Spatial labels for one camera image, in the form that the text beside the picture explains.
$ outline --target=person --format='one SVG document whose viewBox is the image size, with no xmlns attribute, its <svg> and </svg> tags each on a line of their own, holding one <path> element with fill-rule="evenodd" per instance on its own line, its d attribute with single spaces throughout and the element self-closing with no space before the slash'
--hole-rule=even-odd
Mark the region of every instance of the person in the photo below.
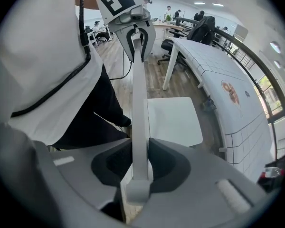
<svg viewBox="0 0 285 228">
<path fill-rule="evenodd" d="M 219 29 L 222 30 L 222 31 L 226 31 L 226 30 L 228 30 L 228 27 L 227 27 L 227 26 L 225 26 L 225 27 L 220 27 Z"/>
<path fill-rule="evenodd" d="M 163 15 L 163 18 L 164 18 L 164 21 L 166 22 L 166 17 L 167 15 L 170 15 L 171 16 L 171 6 L 167 6 L 167 10 L 165 11 L 164 15 Z"/>
<path fill-rule="evenodd" d="M 85 8 L 98 9 L 96 0 L 84 1 Z M 32 140 L 61 148 L 127 138 L 105 120 L 120 127 L 132 123 L 123 114 L 103 61 L 91 44 L 91 59 L 76 76 L 33 111 L 10 118 L 86 61 L 75 4 L 79 0 L 18 0 L 0 27 L 0 81 L 6 79 L 2 97 L 9 100 L 9 111 L 0 116 L 1 121 Z M 57 32 L 61 24 L 67 36 Z"/>
<path fill-rule="evenodd" d="M 179 17 L 180 16 L 180 13 L 181 13 L 181 10 L 179 9 L 179 10 L 177 10 L 176 12 L 175 12 L 175 14 L 174 14 L 174 17 L 176 18 L 176 17 Z"/>
<path fill-rule="evenodd" d="M 152 1 L 151 0 L 143 0 L 143 6 L 145 7 L 145 8 L 147 8 L 147 4 L 148 3 L 150 3 L 150 4 L 152 4 Z"/>
<path fill-rule="evenodd" d="M 93 32 L 94 32 L 94 35 L 95 35 L 95 38 L 100 38 L 100 37 L 105 37 L 107 41 L 111 41 L 113 40 L 109 33 L 107 31 L 102 31 L 100 28 L 99 28 L 99 22 L 100 21 L 96 21 L 94 23 L 94 27 L 93 27 Z"/>
<path fill-rule="evenodd" d="M 201 12 L 196 13 L 193 19 L 196 21 L 201 21 L 201 19 L 204 17 L 204 14 L 205 12 L 202 10 Z"/>
</svg>

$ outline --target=white desk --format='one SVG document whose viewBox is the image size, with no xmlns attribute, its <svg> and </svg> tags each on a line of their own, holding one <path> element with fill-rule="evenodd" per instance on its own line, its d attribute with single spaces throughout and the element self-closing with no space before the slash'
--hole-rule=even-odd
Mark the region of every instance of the white desk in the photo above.
<svg viewBox="0 0 285 228">
<path fill-rule="evenodd" d="M 193 146 L 203 142 L 199 120 L 189 97 L 148 99 L 150 137 Z"/>
<path fill-rule="evenodd" d="M 217 107 L 215 113 L 227 162 L 257 182 L 270 154 L 271 137 L 263 107 L 247 76 L 218 49 L 186 39 L 171 39 L 174 45 L 163 89 L 168 87 L 177 54 L 181 52 L 200 81 L 199 88 L 211 95 Z"/>
<path fill-rule="evenodd" d="M 163 41 L 166 39 L 166 31 L 170 28 L 176 28 L 179 30 L 183 30 L 183 27 L 173 25 L 167 22 L 153 22 L 155 32 L 156 32 L 156 39 L 162 39 Z"/>
</svg>

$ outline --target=office chair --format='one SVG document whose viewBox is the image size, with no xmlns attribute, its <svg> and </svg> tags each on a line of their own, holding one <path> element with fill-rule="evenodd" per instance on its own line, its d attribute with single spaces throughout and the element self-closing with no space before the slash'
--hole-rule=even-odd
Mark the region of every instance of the office chair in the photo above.
<svg viewBox="0 0 285 228">
<path fill-rule="evenodd" d="M 176 28 L 171 28 L 173 29 L 174 31 L 172 30 L 169 30 L 170 33 L 173 34 L 173 37 L 175 38 L 179 38 L 179 37 L 185 37 L 187 36 L 186 34 L 181 34 L 181 30 L 180 29 L 176 29 Z M 164 54 L 162 56 L 163 59 L 161 60 L 158 60 L 157 61 L 157 65 L 160 65 L 161 62 L 166 62 L 166 61 L 169 61 L 170 60 L 170 55 L 171 55 L 171 52 L 172 52 L 172 48 L 173 48 L 173 41 L 170 40 L 170 39 L 165 39 L 162 44 L 161 44 L 161 48 L 162 49 L 165 49 L 168 51 L 168 55 L 167 54 Z M 182 66 L 184 66 L 185 68 L 188 66 L 186 64 L 186 62 L 184 61 L 185 57 L 183 56 L 183 54 L 179 53 L 177 58 L 176 58 L 176 64 L 181 64 Z"/>
</svg>

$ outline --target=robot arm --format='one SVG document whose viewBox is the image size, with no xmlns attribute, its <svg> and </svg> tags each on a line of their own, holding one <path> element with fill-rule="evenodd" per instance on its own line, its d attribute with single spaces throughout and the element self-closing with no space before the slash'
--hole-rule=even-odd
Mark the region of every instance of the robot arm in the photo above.
<svg viewBox="0 0 285 228">
<path fill-rule="evenodd" d="M 104 23 L 115 32 L 130 61 L 134 62 L 132 35 L 142 33 L 142 62 L 150 54 L 154 41 L 155 29 L 149 11 L 143 7 L 143 0 L 97 0 Z"/>
</svg>

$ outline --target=table leg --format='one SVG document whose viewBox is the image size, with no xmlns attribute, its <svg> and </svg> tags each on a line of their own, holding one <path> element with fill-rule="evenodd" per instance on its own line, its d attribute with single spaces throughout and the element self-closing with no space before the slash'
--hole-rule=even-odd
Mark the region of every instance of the table leg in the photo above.
<svg viewBox="0 0 285 228">
<path fill-rule="evenodd" d="M 108 33 L 109 33 L 109 36 L 111 37 L 109 26 L 107 26 L 107 28 L 108 28 Z"/>
<path fill-rule="evenodd" d="M 168 83 L 169 83 L 169 80 L 171 78 L 172 71 L 174 69 L 178 53 L 179 53 L 179 50 L 178 50 L 177 46 L 175 46 L 175 44 L 174 44 L 173 48 L 172 48 L 172 52 L 171 52 L 171 57 L 170 57 L 170 61 L 169 61 L 169 65 L 168 65 L 168 70 L 167 70 L 167 73 L 166 73 L 165 81 L 163 82 L 163 87 L 162 87 L 163 90 L 166 90 L 168 88 Z"/>
</svg>

